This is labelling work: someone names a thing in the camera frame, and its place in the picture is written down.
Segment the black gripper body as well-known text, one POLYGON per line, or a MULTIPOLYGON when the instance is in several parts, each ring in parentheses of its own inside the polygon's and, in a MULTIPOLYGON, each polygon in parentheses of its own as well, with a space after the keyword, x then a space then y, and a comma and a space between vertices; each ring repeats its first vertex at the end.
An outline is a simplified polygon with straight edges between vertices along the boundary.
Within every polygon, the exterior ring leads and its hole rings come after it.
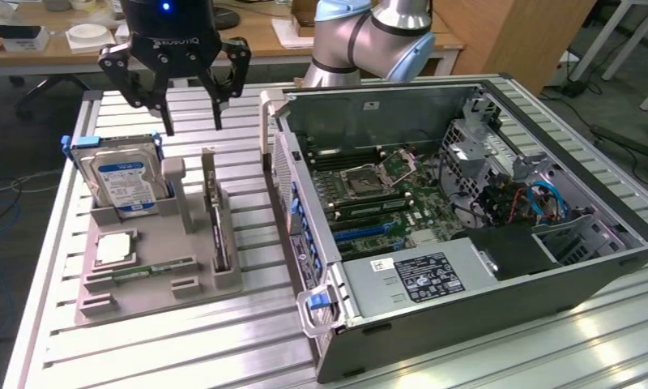
POLYGON ((221 51, 210 1, 122 1, 129 53, 154 74, 195 77, 221 51))

